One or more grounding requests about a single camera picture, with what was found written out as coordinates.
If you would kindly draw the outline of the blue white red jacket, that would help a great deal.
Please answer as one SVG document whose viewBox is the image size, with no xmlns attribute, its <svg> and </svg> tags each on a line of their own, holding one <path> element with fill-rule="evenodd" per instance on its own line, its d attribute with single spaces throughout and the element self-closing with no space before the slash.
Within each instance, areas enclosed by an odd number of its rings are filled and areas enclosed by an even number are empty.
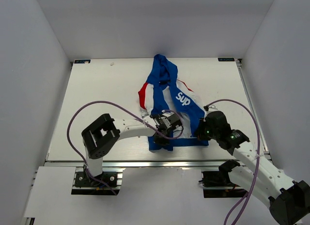
<svg viewBox="0 0 310 225">
<path fill-rule="evenodd" d="M 138 91 L 141 116 L 161 114 L 164 110 L 173 110 L 180 114 L 184 126 L 183 132 L 177 129 L 170 133 L 178 139 L 168 140 L 166 145 L 156 144 L 154 137 L 149 137 L 149 150 L 165 149 L 173 151 L 175 147 L 209 145 L 208 141 L 200 141 L 194 135 L 199 121 L 205 117 L 202 100 L 194 91 L 178 79 L 178 68 L 165 56 L 154 56 L 153 66 L 146 82 Z"/>
</svg>

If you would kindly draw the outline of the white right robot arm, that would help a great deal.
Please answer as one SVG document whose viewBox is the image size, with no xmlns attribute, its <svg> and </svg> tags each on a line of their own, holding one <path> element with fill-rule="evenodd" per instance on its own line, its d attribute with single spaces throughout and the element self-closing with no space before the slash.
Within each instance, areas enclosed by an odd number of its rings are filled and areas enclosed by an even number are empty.
<svg viewBox="0 0 310 225">
<path fill-rule="evenodd" d="M 242 131 L 231 129 L 223 112 L 209 112 L 201 118 L 195 134 L 201 140 L 215 140 L 234 157 L 219 166 L 219 181 L 226 186 L 240 186 L 259 199 L 278 224 L 293 225 L 309 214 L 309 185 L 285 175 L 258 154 Z"/>
</svg>

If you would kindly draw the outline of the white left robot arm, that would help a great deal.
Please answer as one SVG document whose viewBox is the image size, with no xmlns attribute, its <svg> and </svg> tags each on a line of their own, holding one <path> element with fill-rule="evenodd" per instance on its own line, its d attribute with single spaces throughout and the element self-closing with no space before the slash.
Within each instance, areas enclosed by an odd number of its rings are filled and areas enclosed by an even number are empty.
<svg viewBox="0 0 310 225">
<path fill-rule="evenodd" d="M 174 139 L 172 133 L 183 124 L 180 115 L 170 111 L 147 116 L 144 119 L 113 119 L 110 114 L 101 115 L 81 133 L 86 150 L 86 180 L 96 186 L 102 181 L 103 157 L 117 141 L 133 137 L 153 137 L 160 145 Z"/>
</svg>

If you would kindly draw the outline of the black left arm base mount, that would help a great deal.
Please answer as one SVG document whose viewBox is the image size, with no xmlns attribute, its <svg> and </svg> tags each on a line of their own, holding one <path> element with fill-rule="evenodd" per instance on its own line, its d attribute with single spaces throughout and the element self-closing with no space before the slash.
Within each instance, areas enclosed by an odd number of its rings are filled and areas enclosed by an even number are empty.
<svg viewBox="0 0 310 225">
<path fill-rule="evenodd" d="M 121 188 L 123 171 L 105 169 L 96 178 L 100 182 L 90 178 L 84 170 L 78 168 L 74 174 L 71 195 L 116 196 Z"/>
</svg>

